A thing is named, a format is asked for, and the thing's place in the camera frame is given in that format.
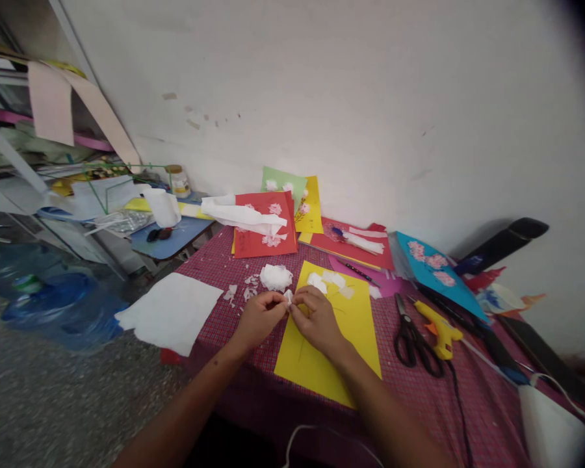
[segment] pink paper flower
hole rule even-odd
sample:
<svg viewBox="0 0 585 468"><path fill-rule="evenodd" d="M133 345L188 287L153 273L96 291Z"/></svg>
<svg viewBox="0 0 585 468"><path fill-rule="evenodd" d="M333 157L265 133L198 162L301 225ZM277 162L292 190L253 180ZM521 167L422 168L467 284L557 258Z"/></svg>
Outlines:
<svg viewBox="0 0 585 468"><path fill-rule="evenodd" d="M263 236L262 243L268 247L277 247L280 245L281 239L276 236Z"/></svg>
<svg viewBox="0 0 585 468"><path fill-rule="evenodd" d="M439 253L431 255L431 257L425 257L424 262L435 270L440 270L442 267L447 267L449 265L449 261Z"/></svg>
<svg viewBox="0 0 585 468"><path fill-rule="evenodd" d="M280 215L281 213L281 206L279 203L271 203L268 207L268 211L273 213L274 215Z"/></svg>
<svg viewBox="0 0 585 468"><path fill-rule="evenodd" d="M408 242L409 252L418 261L424 261L424 246L415 240Z"/></svg>
<svg viewBox="0 0 585 468"><path fill-rule="evenodd" d="M455 279L451 275L445 272L434 272L434 276L440 281L444 286L453 287L455 286Z"/></svg>

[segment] paper flower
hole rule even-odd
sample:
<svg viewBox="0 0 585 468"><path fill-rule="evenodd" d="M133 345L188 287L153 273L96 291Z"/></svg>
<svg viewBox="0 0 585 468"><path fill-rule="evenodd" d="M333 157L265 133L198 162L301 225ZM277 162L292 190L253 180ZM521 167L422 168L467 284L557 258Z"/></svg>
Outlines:
<svg viewBox="0 0 585 468"><path fill-rule="evenodd" d="M444 286L453 287L455 286L455 279L451 275L445 272L434 272L434 276Z"/></svg>
<svg viewBox="0 0 585 468"><path fill-rule="evenodd" d="M424 262L432 267L434 270L440 270L442 267L447 267L449 265L449 261L444 258L443 255L439 253L435 255L431 255L430 257L425 257Z"/></svg>
<svg viewBox="0 0 585 468"><path fill-rule="evenodd" d="M418 261L424 261L424 245L411 240L408 242L409 252Z"/></svg>
<svg viewBox="0 0 585 468"><path fill-rule="evenodd" d="M281 239L277 236L263 236L262 243L268 247L277 247L280 245Z"/></svg>
<svg viewBox="0 0 585 468"><path fill-rule="evenodd" d="M281 213L281 206L279 203L271 203L268 207L268 211L273 213L274 215L280 215Z"/></svg>
<svg viewBox="0 0 585 468"><path fill-rule="evenodd" d="M278 183L275 181L266 181L266 191L275 192L278 189Z"/></svg>

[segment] checkered tablecloth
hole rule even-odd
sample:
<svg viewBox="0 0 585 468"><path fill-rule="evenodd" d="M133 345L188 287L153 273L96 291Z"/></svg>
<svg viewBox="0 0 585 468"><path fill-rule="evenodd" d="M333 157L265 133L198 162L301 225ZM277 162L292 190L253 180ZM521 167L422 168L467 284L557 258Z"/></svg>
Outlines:
<svg viewBox="0 0 585 468"><path fill-rule="evenodd" d="M204 346L213 352L227 343L237 327L239 314L244 306L242 293L245 288L245 278L260 273L267 263L284 265L293 274L292 289L294 290L304 260L331 269L326 253L303 244L299 245L299 251L296 254L236 260L230 253L232 237L233 230L225 227L177 270L178 273L224 291L231 284L238 285L235 301L233 301L234 307L229 301L219 298L197 338L196 345ZM402 292L428 303L409 284L404 284ZM389 386L391 392L419 418L434 439L447 451L455 454L459 462L465 464L462 421L449 370L445 369L444 378L436 379L427 374L420 363L414 369L403 366L393 348L393 337L398 328L395 299L382 298L370 301L383 381ZM425 319L411 304L407 303L407 307L419 331L433 343L436 338L430 335L423 326ZM351 411L273 374L284 328L283 321L255 350L249 364L266 376L266 379L275 381L279 386L286 387L288 391L306 395L314 402L318 400L325 405L338 407L341 411ZM529 363L500 324L494 325L493 328L515 359ZM467 333L465 336L471 343L475 342ZM504 468L530 466L516 389L483 363L464 344L455 344L453 364L458 376L475 466Z"/></svg>

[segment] table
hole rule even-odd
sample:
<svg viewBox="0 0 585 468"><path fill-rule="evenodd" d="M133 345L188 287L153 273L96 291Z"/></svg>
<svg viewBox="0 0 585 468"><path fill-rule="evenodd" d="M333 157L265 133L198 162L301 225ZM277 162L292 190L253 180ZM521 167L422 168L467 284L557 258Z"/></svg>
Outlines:
<svg viewBox="0 0 585 468"><path fill-rule="evenodd" d="M208 239L211 239L213 235L211 228L215 223L216 221L213 220L187 218L182 216L180 222L175 225L174 231L169 239L148 242L148 234L154 229L161 228L157 223L150 224L130 236L132 250L154 260L169 260L185 248L193 250L191 243L200 235L206 233Z"/></svg>
<svg viewBox="0 0 585 468"><path fill-rule="evenodd" d="M239 312L244 307L242 292L245 278L260 273L267 263L284 265L293 273L294 290L304 260L331 269L326 253L303 244L299 245L296 254L234 259L230 253L232 238L233 230L225 227L177 269L178 273L224 291L230 284L239 286L235 307L222 297L219 298L190 356L183 360L183 365L193 375L225 345L236 329ZM402 292L426 302L405 281ZM398 328L396 302L393 298L371 298L370 301L383 381L392 394L419 418L432 437L448 453L453 453L460 463L465 464L462 422L450 372L447 369L443 379L435 379L426 373L422 365L414 369L402 366L393 348L393 337ZM426 339L433 342L435 338L423 327L424 318L409 302L406 305L418 329ZM269 438L280 452L285 449L291 432L299 424L329 426L346 437L353 437L372 447L355 411L273 373L284 329L285 321L282 321L253 352L220 399L217 412L239 426ZM532 364L500 324L494 324L493 329L515 359ZM467 333L464 335L471 343L476 343ZM516 389L464 344L456 344L453 364L458 376L475 466L530 466ZM538 389L558 403L565 403L541 381ZM343 441L326 430L299 432L293 445L293 450L298 449L306 456L334 466L376 466L361 447Z"/></svg>

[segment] jar lid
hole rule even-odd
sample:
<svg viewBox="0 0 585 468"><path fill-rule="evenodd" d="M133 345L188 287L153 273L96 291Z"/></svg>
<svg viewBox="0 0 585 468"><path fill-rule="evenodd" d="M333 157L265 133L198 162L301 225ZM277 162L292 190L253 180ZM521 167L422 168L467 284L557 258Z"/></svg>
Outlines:
<svg viewBox="0 0 585 468"><path fill-rule="evenodd" d="M164 169L169 174L181 174L182 173L182 166L180 166L179 164L169 164L168 166L165 166Z"/></svg>

